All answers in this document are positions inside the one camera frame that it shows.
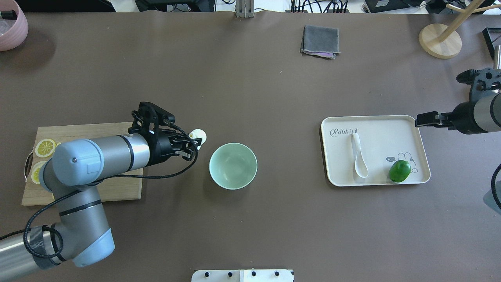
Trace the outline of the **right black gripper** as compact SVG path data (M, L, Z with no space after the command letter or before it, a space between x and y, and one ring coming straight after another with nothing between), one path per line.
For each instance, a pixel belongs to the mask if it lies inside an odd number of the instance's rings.
M471 102L458 104L452 112L440 114L438 111L430 111L417 115L416 127L447 127L449 131L457 130L463 134L476 134L476 123L472 111L474 106Z

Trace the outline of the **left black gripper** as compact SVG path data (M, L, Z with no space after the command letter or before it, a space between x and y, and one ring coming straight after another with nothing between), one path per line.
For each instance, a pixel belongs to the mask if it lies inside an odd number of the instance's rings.
M188 133L175 130L148 130L149 162L147 166L167 161L170 157L181 156L184 160L193 160L198 150L200 139L190 139Z

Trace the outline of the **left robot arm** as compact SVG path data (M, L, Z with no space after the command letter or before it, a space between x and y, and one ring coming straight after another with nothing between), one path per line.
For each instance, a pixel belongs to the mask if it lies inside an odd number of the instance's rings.
M194 164L207 140L203 130L129 130L127 134L63 143L40 168L39 181L55 200L28 220L24 229L1 237L1 281L73 261L86 267L115 249L98 184L131 178L130 171L181 156Z

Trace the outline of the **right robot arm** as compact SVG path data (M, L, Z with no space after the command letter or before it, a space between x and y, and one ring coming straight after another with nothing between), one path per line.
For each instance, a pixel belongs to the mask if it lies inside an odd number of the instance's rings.
M458 104L451 112L430 111L417 115L415 127L436 127L472 135L501 130L500 94Z

